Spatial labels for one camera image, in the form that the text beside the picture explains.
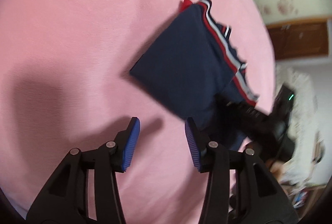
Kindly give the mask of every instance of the red stripe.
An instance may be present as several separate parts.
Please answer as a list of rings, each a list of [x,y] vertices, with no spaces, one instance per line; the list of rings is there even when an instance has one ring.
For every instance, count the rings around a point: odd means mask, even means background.
[[[227,54],[226,54],[226,49],[224,47],[224,45],[222,44],[220,38],[218,37],[217,33],[215,32],[215,30],[211,27],[211,25],[209,24],[207,18],[206,18],[206,12],[208,10],[208,7],[205,3],[202,2],[198,2],[197,4],[199,4],[200,6],[202,6],[204,8],[204,12],[203,12],[203,21],[205,26],[207,27],[207,29],[210,31],[210,33],[212,34],[212,36],[215,38],[215,41],[218,43],[223,55],[224,55],[224,59],[226,60],[228,66],[231,68],[231,70],[233,70],[234,73],[236,73],[238,71],[238,69],[236,68],[236,66],[233,65],[233,63],[230,61],[230,59],[228,58]],[[243,91],[238,79],[236,76],[234,76],[233,81],[237,87],[237,89],[239,90],[241,96],[246,100],[246,102],[252,106],[255,107],[256,102],[250,100],[247,96],[247,94]]]
[[[200,6],[202,6],[204,8],[204,13],[203,13],[203,21],[205,26],[207,27],[207,29],[210,31],[210,33],[212,34],[212,36],[215,38],[216,42],[218,43],[223,55],[224,55],[224,59],[226,60],[228,66],[231,68],[231,70],[233,72],[237,72],[237,68],[236,66],[233,65],[233,63],[229,60],[227,54],[226,54],[226,49],[224,47],[224,45],[222,44],[221,40],[219,39],[217,33],[214,31],[214,29],[210,26],[208,20],[206,19],[206,12],[208,10],[208,7],[206,6],[206,4],[202,3],[202,2],[198,2],[197,4],[199,4]]]

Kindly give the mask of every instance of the pink tablecloth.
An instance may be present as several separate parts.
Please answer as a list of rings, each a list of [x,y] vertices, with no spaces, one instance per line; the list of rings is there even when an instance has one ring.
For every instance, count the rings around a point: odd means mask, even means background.
[[[183,122],[128,76],[181,0],[0,0],[0,186],[29,209],[63,156],[126,128],[142,131],[118,177],[128,224],[197,223],[206,175],[192,164]],[[269,110],[274,58],[252,0],[212,0]]]

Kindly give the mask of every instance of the brown wooden cabinet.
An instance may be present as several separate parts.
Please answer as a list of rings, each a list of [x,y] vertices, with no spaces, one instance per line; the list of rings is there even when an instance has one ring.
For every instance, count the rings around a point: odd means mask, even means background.
[[[327,21],[269,26],[269,34],[275,51],[276,60],[327,56],[329,39]]]

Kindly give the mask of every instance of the folded navy blue garment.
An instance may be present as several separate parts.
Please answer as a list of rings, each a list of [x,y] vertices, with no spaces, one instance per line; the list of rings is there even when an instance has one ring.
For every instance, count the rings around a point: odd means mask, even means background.
[[[136,62],[130,74],[148,92],[182,119],[192,117],[200,130],[213,130],[227,147],[238,136],[213,128],[218,114],[215,94],[230,101],[256,104],[245,82],[245,67],[231,47],[231,28],[218,24],[210,14],[210,0],[189,4]]]

